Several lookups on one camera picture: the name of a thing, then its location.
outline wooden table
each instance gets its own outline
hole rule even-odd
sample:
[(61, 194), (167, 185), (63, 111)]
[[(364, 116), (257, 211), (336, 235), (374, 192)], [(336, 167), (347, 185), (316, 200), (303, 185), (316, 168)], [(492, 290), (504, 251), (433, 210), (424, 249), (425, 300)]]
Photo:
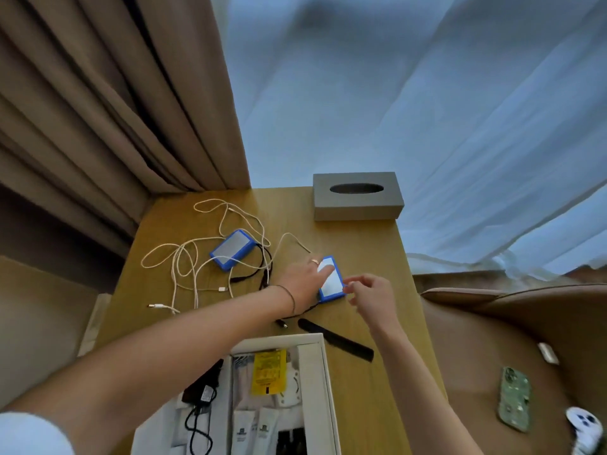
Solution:
[[(171, 303), (170, 261), (153, 269), (142, 268), (140, 261), (158, 244), (181, 244), (191, 238), (217, 236), (224, 210), (201, 214), (193, 209), (194, 203), (208, 198), (224, 199), (257, 215), (273, 242), (272, 249), (283, 233), (291, 232), (313, 252), (333, 255), (344, 276), (370, 272), (388, 278), (394, 287), (403, 328), (444, 389), (396, 222), (315, 222), (310, 187), (213, 191), (157, 199), (141, 222), (102, 324), (97, 346), (170, 316), (168, 311), (147, 308), (150, 303)], [(245, 226), (238, 215), (228, 213), (224, 233)], [(275, 260), (274, 274), (307, 254), (294, 240), (285, 238), (285, 241)], [(218, 241), (203, 241), (199, 248), (207, 255), (217, 245)], [(259, 260), (259, 252), (254, 251), (247, 256), (247, 263), (259, 264)], [(250, 269), (243, 265), (234, 267), (234, 276), (249, 273)], [(234, 296), (257, 290), (260, 277), (261, 272), (250, 280), (235, 284)], [(225, 286), (226, 282), (226, 274), (213, 264), (207, 265), (199, 275), (200, 288), (217, 288)], [(227, 292), (201, 292), (200, 304), (210, 305), (228, 297)], [(181, 311), (192, 309), (193, 293), (180, 290), (176, 307)], [(305, 316), (376, 350), (365, 323), (345, 299), (319, 306)], [(259, 336), (301, 333), (296, 319), (288, 321), (288, 324), (288, 329), (269, 325), (259, 332)], [(373, 363), (369, 364), (330, 345), (327, 345), (327, 355), (342, 453), (410, 453), (381, 356), (376, 354)], [(131, 442), (132, 436), (114, 453), (130, 453)]]

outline yellow label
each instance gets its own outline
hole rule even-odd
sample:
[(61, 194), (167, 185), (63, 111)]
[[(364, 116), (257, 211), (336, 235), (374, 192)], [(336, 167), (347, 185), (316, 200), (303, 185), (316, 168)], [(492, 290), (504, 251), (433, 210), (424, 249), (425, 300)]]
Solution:
[(255, 353), (251, 394), (278, 394), (286, 390), (286, 350)]

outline green phone case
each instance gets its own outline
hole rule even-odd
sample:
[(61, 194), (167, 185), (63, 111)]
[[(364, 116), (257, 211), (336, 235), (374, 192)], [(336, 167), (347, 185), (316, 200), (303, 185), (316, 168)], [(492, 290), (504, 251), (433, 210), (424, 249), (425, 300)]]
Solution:
[(500, 404), (497, 413), (506, 425), (523, 433), (529, 430), (531, 384), (527, 375), (504, 367), (501, 371)]

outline open box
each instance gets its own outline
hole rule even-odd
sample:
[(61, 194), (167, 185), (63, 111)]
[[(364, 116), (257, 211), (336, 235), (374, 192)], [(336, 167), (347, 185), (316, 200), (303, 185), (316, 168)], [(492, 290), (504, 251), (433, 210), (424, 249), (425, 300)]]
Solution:
[[(219, 374), (217, 397), (211, 405), (208, 417), (209, 435), (213, 439), (213, 447), (209, 455), (231, 454), (232, 410), (235, 393), (234, 357), (246, 353), (292, 348), (296, 349), (298, 356), (307, 453), (314, 455), (341, 454), (323, 336), (322, 334), (298, 334), (251, 338), (232, 348), (231, 355), (225, 358)], [(175, 432), (179, 430), (179, 425), (183, 424), (179, 418), (182, 407), (183, 404), (179, 399), (173, 398), (142, 423), (135, 432), (131, 454), (189, 454), (188, 447), (173, 446)], [(206, 440), (203, 437), (197, 437), (197, 440), (198, 445), (194, 448), (195, 455), (205, 455)]]

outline hand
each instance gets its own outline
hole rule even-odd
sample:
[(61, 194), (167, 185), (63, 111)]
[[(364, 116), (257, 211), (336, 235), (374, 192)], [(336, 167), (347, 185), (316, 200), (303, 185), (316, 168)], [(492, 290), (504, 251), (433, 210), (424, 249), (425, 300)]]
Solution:
[(318, 290), (335, 270), (333, 265), (327, 265), (318, 271), (318, 265), (312, 259), (322, 261), (320, 255), (311, 254), (305, 260), (286, 267), (276, 282), (277, 286), (284, 287), (295, 299), (294, 314), (301, 314), (316, 304)]
[(356, 306), (371, 330), (398, 326), (396, 302), (390, 282), (380, 276), (364, 274), (344, 279), (344, 292), (354, 294), (350, 304)]

